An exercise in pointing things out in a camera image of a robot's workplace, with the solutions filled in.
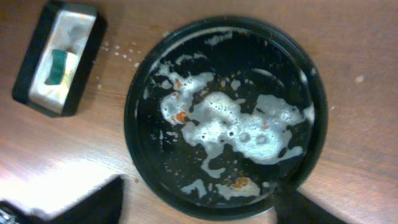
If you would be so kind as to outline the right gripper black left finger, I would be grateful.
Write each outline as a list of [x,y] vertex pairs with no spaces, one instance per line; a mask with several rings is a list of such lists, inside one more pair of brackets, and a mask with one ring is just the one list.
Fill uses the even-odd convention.
[[1,224],[118,224],[124,198],[124,179],[117,175],[98,190],[52,217],[42,210],[24,212],[6,200],[1,201]]

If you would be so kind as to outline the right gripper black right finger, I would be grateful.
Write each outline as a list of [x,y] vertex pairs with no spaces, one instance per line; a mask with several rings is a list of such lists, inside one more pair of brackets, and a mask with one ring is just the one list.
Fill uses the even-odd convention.
[[278,185],[272,197],[277,224],[347,224],[289,185]]

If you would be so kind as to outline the yellow green sponge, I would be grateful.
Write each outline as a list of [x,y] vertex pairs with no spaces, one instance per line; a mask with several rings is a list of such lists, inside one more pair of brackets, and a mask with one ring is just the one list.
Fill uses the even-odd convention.
[[74,71],[77,60],[78,57],[74,53],[59,49],[52,50],[52,64],[45,84],[60,85],[64,77]]

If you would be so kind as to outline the round black tray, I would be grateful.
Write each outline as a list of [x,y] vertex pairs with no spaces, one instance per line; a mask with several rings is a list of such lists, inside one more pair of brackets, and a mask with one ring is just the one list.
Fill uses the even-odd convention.
[[327,122],[318,70],[293,38],[218,16],[147,55],[128,91],[124,133],[156,196],[191,217],[233,221],[266,213],[306,181]]

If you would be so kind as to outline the black rectangular soap tray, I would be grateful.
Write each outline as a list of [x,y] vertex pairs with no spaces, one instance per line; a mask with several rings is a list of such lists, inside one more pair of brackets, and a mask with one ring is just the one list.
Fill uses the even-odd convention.
[[87,4],[48,1],[22,61],[12,98],[49,117],[78,110],[107,22]]

